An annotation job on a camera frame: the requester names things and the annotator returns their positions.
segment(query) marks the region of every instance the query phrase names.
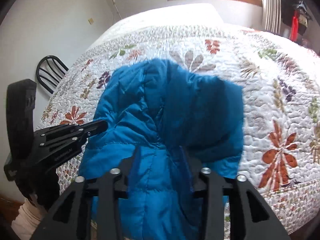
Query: blue puffer jacket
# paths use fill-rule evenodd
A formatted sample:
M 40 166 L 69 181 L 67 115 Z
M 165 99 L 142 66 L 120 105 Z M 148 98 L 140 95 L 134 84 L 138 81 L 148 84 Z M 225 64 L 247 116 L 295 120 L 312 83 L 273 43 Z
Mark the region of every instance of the blue puffer jacket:
M 153 59 L 113 73 L 94 119 L 106 119 L 109 128 L 89 139 L 79 170 L 86 179 L 117 167 L 140 146 L 129 199 L 119 200 L 124 236 L 197 239 L 202 200 L 191 197 L 182 147 L 203 166 L 235 178 L 243 148 L 241 88 Z

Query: wooden floor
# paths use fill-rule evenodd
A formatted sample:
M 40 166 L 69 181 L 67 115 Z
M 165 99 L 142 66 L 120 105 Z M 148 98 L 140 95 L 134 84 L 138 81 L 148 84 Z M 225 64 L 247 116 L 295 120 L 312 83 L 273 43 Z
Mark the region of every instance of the wooden floor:
M 18 216 L 18 210 L 22 204 L 0 195 L 0 213 L 10 224 Z

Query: black metal chair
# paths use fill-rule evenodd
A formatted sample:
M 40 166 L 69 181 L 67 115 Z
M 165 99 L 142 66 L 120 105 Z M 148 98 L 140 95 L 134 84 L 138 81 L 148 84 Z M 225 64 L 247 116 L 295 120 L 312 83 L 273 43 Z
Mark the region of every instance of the black metal chair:
M 42 68 L 42 64 L 46 62 L 47 66 L 50 68 L 45 70 Z M 57 87 L 60 80 L 63 78 L 63 76 L 66 74 L 62 70 L 62 68 L 67 72 L 69 69 L 67 66 L 56 56 L 46 56 L 43 59 L 40 60 L 37 69 L 36 69 L 36 77 L 40 85 L 42 85 L 49 93 L 53 94 L 53 90 L 45 83 L 49 82 L 49 85 L 53 85 L 54 87 Z

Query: metal screw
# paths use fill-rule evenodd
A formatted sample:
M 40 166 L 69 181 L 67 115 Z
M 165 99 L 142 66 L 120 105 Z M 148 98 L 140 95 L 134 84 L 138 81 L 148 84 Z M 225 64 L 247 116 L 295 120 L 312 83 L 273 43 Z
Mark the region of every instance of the metal screw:
M 211 170 L 209 168 L 202 168 L 201 169 L 201 173 L 203 174 L 210 174 L 211 173 Z
M 241 182 L 245 182 L 247 180 L 247 177 L 241 174 L 237 176 L 237 180 Z
M 118 169 L 118 168 L 113 168 L 113 169 L 110 170 L 110 173 L 113 174 L 113 175 L 117 175 L 117 174 L 120 173 L 120 169 Z
M 77 182 L 77 183 L 84 182 L 84 177 L 82 177 L 82 176 L 76 177 L 75 182 Z

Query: bed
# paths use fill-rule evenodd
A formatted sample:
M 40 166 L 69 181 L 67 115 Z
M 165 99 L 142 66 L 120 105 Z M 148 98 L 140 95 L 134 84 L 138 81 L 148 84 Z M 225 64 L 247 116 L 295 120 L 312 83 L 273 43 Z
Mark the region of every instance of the bed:
M 271 33 L 224 24 L 209 4 L 161 8 L 108 29 L 70 68 L 38 129 L 92 121 L 112 73 L 122 65 L 165 58 L 193 73 L 243 87 L 244 174 L 288 233 L 320 208 L 320 58 Z M 57 169 L 64 191 L 82 154 Z M 225 208 L 225 239 L 230 217 Z

